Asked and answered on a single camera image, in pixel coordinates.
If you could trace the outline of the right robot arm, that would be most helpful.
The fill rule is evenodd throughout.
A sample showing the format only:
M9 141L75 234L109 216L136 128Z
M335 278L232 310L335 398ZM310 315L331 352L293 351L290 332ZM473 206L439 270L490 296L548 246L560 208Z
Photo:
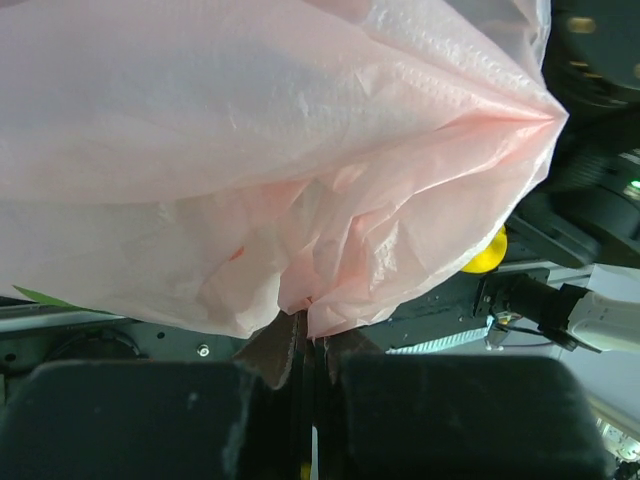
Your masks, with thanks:
M639 5L556 1L543 75L569 119L547 178L508 220L540 257L568 268L639 264ZM639 348L639 306L532 271L487 276L477 302L516 314L566 349Z

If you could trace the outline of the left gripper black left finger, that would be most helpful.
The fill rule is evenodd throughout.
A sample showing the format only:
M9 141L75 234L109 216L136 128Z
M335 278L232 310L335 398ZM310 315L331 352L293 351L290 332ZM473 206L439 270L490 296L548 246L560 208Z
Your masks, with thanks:
M1 417L5 479L295 479L287 377L300 320L279 315L223 362L61 360Z

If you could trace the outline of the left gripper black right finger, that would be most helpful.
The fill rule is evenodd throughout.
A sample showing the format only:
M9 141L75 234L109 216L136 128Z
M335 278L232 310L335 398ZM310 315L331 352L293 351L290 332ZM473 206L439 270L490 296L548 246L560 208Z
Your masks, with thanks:
M317 340L324 479L606 479L577 378L544 356L385 354L356 331Z

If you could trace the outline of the pink plastic bag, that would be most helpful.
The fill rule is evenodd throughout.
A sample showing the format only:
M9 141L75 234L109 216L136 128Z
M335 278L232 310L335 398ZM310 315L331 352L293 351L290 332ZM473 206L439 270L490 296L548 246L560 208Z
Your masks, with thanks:
M5 1L1 292L381 322L547 176L550 30L547 1Z

